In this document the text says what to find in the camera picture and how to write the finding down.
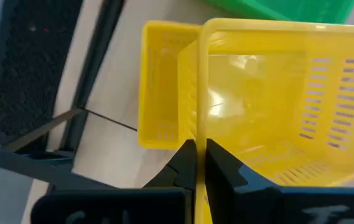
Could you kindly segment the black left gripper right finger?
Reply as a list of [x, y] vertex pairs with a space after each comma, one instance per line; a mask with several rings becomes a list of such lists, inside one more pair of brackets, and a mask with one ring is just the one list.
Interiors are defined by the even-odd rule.
[[277, 185], [207, 140], [206, 188], [213, 224], [282, 224]]

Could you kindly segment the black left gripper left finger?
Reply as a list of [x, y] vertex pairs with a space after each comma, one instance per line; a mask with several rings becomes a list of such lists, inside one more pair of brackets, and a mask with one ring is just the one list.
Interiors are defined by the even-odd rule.
[[182, 187], [195, 190], [196, 144], [186, 140], [163, 169], [152, 178], [146, 187]]

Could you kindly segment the wooden shelf with black rails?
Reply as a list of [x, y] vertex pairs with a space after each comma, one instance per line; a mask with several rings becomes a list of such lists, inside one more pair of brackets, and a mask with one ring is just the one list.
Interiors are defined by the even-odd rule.
[[206, 20], [195, 0], [84, 0], [55, 116], [7, 143], [0, 167], [61, 191], [193, 188], [171, 93], [177, 52]]

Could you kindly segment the black perforated floor grille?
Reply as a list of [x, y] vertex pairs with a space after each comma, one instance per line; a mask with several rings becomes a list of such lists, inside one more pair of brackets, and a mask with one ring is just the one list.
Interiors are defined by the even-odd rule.
[[52, 118], [83, 0], [4, 0], [0, 19], [0, 144]]

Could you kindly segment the green plastic slotted basket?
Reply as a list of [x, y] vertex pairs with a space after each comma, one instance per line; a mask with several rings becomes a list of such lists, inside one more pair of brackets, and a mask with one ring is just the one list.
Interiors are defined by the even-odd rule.
[[244, 19], [344, 24], [354, 0], [205, 0]]

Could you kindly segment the black aluminium rig frame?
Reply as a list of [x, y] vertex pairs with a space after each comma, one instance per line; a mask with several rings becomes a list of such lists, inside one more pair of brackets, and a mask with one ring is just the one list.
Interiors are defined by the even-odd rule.
[[[85, 108], [120, 17], [124, 0], [105, 0], [101, 5], [72, 107], [41, 127], [0, 147], [0, 168], [41, 180], [48, 191], [108, 190], [110, 185], [72, 172], [75, 154], [90, 111]], [[38, 152], [30, 145], [61, 124], [65, 125], [60, 146], [53, 152]]]

